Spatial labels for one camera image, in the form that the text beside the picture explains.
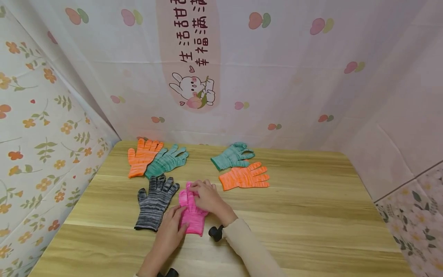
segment glove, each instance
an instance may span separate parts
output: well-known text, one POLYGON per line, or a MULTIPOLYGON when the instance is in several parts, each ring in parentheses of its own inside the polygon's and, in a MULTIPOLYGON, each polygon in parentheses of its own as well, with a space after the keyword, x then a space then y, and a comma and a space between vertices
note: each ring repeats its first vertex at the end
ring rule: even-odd
POLYGON ((247 148, 246 143, 236 142, 229 146, 222 154, 211 158, 211 161, 215 167, 220 171, 230 167, 247 167, 249 165, 248 161, 245 159, 250 159, 255 156, 254 151, 247 148))
POLYGON ((144 188, 138 192, 140 214, 134 229, 149 229, 156 232, 162 222, 163 213, 179 188, 180 185, 174 183, 172 177, 169 177, 167 181, 164 174, 151 177, 148 195, 144 188))
POLYGON ((182 214, 182 221, 180 227, 189 223, 186 234, 198 234, 203 236, 203 229, 205 228, 205 217, 208 215, 207 211, 204 211, 195 205, 194 195, 198 195, 197 192, 189 190, 192 182, 186 183, 186 190, 182 190, 179 194, 180 206, 188 206, 188 208, 182 214))
POLYGON ((139 139, 137 144, 137 154, 134 148, 128 149, 128 161, 131 165, 129 178, 141 176, 146 171, 148 164, 152 162, 157 153, 163 148, 163 142, 139 139))
POLYGON ((189 156, 189 153, 186 152, 185 147, 180 148, 180 150, 177 150, 178 148, 179 146, 174 144, 169 151, 167 148, 160 150, 160 152, 155 156, 152 164, 150 164, 146 169, 146 172, 144 173, 145 176, 148 178, 151 176, 160 176, 161 174, 169 172, 174 168, 185 165, 186 158, 189 156))
POLYGON ((231 171, 220 175, 223 190, 227 191, 235 187, 269 187, 268 174, 265 173, 268 169, 266 166, 261 166, 261 162, 256 162, 249 165, 247 168, 232 168, 231 171))

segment teal glove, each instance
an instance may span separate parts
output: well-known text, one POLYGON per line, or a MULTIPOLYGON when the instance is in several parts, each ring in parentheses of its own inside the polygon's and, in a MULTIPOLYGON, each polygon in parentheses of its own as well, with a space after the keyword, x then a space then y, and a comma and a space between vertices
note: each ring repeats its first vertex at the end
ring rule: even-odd
POLYGON ((152 163, 148 165, 148 168, 144 173, 145 176, 148 177, 148 179, 150 179, 151 176, 158 177, 165 172, 169 172, 174 168, 185 165, 189 153, 186 151, 185 147, 181 147, 177 150, 178 148, 179 146, 176 144, 174 144, 169 151, 167 151, 167 148, 163 147, 155 156, 152 163))
POLYGON ((245 159, 250 159, 255 156, 254 151, 247 147, 248 146, 244 142, 236 142, 223 151, 222 154, 211 158, 211 161, 218 170, 230 167, 247 167, 249 166, 249 162, 245 159), (243 152, 246 151, 251 153, 243 155, 243 152))

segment wooden table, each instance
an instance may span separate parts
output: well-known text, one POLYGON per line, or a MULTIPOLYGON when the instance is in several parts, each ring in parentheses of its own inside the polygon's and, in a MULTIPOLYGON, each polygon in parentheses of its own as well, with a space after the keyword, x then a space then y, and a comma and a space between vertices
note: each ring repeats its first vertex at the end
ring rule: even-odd
MULTIPOLYGON (((269 188, 223 192, 210 157, 225 147, 184 145, 185 166, 167 173, 183 189, 188 180, 208 178, 242 217, 288 276, 412 277, 348 159, 335 152, 254 149, 251 161, 268 167, 269 188)), ((134 230, 137 192, 148 179, 128 179, 127 150, 119 142, 55 236, 31 277, 123 277, 137 272, 155 233, 134 230)), ((178 193, 171 205, 178 204, 178 193)), ((165 265, 180 277, 248 276, 226 241, 215 243, 206 217, 203 237, 188 234, 165 265)))

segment sleeve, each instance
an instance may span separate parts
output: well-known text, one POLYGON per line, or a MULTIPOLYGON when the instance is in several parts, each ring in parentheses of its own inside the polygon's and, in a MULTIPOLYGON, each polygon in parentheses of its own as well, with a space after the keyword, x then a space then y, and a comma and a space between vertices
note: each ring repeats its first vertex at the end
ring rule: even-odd
POLYGON ((286 277, 243 219, 238 218, 223 228, 223 236, 241 257, 251 277, 286 277))

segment person's hand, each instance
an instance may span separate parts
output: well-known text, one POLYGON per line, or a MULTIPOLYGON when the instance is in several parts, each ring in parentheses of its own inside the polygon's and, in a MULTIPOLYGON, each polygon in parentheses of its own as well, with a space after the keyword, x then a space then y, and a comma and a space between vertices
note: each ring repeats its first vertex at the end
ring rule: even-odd
POLYGON ((192 183, 190 191, 197 192, 194 196, 195 205, 200 209, 215 214, 224 227, 234 222, 238 217, 217 192, 215 184, 211 184, 209 180, 204 182, 197 180, 192 183))
POLYGON ((137 273, 139 277, 155 277, 160 271, 160 268, 179 246, 189 223, 184 224, 180 229, 180 219, 182 213, 187 207, 174 206, 166 211, 163 215, 162 223, 157 231, 154 244, 151 251, 146 255, 146 258, 137 273))

